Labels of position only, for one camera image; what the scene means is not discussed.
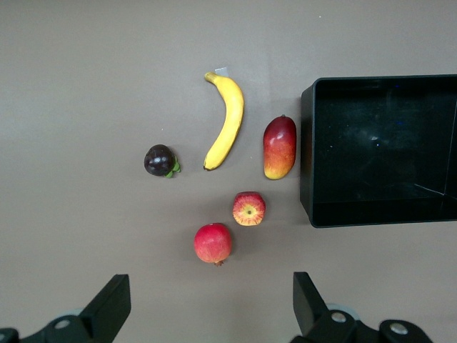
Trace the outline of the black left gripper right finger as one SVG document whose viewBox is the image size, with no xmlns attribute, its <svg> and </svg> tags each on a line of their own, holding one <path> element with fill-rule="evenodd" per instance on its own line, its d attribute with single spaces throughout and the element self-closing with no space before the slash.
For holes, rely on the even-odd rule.
<svg viewBox="0 0 457 343">
<path fill-rule="evenodd" d="M 411 322 L 387 319 L 373 329 L 352 310 L 328 306 L 306 272 L 293 273 L 293 310 L 301 334 L 290 343 L 433 343 Z"/>
</svg>

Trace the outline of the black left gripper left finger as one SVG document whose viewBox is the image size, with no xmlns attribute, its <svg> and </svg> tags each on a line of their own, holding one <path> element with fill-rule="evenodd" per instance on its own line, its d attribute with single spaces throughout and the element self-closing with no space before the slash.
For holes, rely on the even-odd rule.
<svg viewBox="0 0 457 343">
<path fill-rule="evenodd" d="M 28 337 L 0 328 L 0 343 L 113 343 L 130 312 L 129 275 L 116 274 L 78 314 L 57 317 Z"/>
</svg>

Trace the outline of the red yellow apple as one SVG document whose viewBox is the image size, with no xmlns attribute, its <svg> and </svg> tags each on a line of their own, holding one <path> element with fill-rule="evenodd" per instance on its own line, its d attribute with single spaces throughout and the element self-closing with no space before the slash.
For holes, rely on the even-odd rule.
<svg viewBox="0 0 457 343">
<path fill-rule="evenodd" d="M 232 214 L 241 226 L 259 225 L 266 212 L 266 203 L 258 192 L 239 192 L 233 201 Z"/>
</svg>

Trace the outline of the black plastic box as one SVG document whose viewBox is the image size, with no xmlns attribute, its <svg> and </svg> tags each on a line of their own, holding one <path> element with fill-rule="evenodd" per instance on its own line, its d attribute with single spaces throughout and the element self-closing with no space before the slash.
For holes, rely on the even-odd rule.
<svg viewBox="0 0 457 343">
<path fill-rule="evenodd" d="M 316 228 L 457 221 L 457 74 L 317 79 L 300 148 Z"/>
</svg>

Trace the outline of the yellow banana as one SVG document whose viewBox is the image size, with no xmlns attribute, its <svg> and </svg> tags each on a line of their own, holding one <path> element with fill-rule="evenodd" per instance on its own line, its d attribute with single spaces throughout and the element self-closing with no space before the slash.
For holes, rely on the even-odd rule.
<svg viewBox="0 0 457 343">
<path fill-rule="evenodd" d="M 227 76 L 207 72 L 204 78 L 217 88 L 226 107 L 224 124 L 204 159 L 204 169 L 213 171 L 223 164 L 238 136 L 243 120 L 244 97 L 239 85 Z"/>
</svg>

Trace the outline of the red pomegranate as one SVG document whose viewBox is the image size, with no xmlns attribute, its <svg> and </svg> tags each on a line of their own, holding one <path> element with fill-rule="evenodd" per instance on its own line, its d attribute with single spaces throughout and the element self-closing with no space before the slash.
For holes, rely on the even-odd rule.
<svg viewBox="0 0 457 343">
<path fill-rule="evenodd" d="M 232 252 L 233 242 L 227 226 L 211 223 L 202 226 L 194 236 L 194 251 L 203 262 L 220 267 Z"/>
</svg>

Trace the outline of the dark purple mangosteen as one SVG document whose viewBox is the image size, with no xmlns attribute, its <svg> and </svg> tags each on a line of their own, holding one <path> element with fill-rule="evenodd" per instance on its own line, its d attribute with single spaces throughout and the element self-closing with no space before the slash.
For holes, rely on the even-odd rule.
<svg viewBox="0 0 457 343">
<path fill-rule="evenodd" d="M 152 146 L 144 157 L 145 170 L 156 177 L 171 178 L 181 171 L 181 165 L 172 150 L 163 144 Z"/>
</svg>

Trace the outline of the red yellow mango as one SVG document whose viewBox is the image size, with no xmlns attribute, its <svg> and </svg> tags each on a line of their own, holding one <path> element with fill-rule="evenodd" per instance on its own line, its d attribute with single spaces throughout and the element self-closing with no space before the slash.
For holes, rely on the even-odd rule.
<svg viewBox="0 0 457 343">
<path fill-rule="evenodd" d="M 271 180 L 284 178 L 296 161 L 296 125 L 281 115 L 273 119 L 263 133 L 263 172 Z"/>
</svg>

